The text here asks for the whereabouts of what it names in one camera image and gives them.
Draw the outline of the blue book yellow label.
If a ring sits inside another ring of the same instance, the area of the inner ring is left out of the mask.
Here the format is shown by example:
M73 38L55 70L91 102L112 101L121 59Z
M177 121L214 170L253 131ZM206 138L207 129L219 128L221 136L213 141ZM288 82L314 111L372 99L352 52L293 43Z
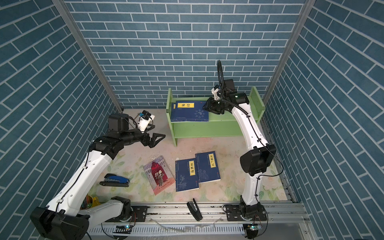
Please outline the blue book yellow label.
M199 189L199 176L196 159L177 160L176 192L185 192Z
M198 165L200 184L221 180L215 151L198 153L195 154L195 157Z

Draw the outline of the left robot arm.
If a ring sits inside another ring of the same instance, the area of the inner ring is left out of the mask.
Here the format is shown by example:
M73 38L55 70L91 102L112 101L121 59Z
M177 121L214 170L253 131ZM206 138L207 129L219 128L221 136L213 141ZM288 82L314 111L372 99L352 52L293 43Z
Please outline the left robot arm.
M148 133L155 128L154 118L148 111L143 111L137 122L127 114L109 116L107 133L91 143L86 157L66 185L45 207L32 211L30 219L42 237L81 240L89 229L107 220L130 222L135 219L131 201L122 197L113 197L88 210L81 210L81 205L99 175L125 146L141 143L153 148L165 138L164 134Z

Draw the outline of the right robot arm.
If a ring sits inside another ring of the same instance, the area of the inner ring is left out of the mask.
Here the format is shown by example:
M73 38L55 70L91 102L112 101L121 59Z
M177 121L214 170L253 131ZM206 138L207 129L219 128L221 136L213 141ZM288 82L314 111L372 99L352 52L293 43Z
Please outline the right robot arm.
M239 204L240 213L245 220L266 221L268 214L260 202L260 187L275 156L276 147L263 137L247 95L235 89L233 80L224 79L220 60L217 61L217 68L219 84L212 88L214 96L207 100L204 109L216 115L223 115L227 111L235 117L248 150L240 157L241 167L247 175Z

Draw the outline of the green two-tier shelf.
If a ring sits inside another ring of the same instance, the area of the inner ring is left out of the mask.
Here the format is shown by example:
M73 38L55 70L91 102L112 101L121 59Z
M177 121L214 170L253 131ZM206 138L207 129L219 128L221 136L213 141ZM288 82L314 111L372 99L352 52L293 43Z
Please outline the green two-tier shelf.
M235 117L226 112L223 115L209 113L207 122L173 122L171 121L173 105L177 101L201 101L205 103L207 97L176 98L173 97L172 89L168 90L166 115L171 130L174 146L178 139L186 138L214 138L214 137L237 137L243 136L241 128Z

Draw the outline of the red illustrated book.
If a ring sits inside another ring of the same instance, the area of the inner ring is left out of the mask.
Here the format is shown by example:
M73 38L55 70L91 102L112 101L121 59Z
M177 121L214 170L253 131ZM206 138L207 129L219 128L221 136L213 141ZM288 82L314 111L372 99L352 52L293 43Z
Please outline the red illustrated book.
M143 169L155 195L176 182L163 156L144 165Z

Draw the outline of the blue black stapler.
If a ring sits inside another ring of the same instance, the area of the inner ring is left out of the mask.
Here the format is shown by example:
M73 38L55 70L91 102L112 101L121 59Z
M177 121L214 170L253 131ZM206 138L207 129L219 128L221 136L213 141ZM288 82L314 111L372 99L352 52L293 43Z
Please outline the blue black stapler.
M106 174L99 184L105 187L129 187L130 180L115 174Z

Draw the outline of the yellow pen holder cup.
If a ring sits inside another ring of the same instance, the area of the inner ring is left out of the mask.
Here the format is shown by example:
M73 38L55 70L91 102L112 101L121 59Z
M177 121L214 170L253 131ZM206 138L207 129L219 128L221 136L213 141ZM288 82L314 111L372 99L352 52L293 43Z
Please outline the yellow pen holder cup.
M90 195L86 195L85 199L81 204L81 210L90 209L96 206L99 206L101 203L99 202L98 197L92 197Z

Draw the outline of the black clip on rail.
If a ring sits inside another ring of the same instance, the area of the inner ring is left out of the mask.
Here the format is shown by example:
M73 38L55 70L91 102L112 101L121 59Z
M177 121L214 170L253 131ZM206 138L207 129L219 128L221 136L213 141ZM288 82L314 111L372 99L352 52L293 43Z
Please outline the black clip on rail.
M191 202L187 202L187 207L197 222L203 219L202 213L195 199L193 199Z

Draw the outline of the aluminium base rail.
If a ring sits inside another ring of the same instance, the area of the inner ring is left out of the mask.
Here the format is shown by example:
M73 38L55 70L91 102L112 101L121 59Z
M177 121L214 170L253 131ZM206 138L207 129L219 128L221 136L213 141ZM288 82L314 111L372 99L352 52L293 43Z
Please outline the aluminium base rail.
M86 236L106 236L112 239L176 235L240 234L250 239L262 239L283 227L289 239L314 240L314 230L303 204L289 201L262 204L268 214L266 221L245 220L235 203L198 202L203 219L197 222L187 203L133 203L136 215L130 222L110 219L89 229Z

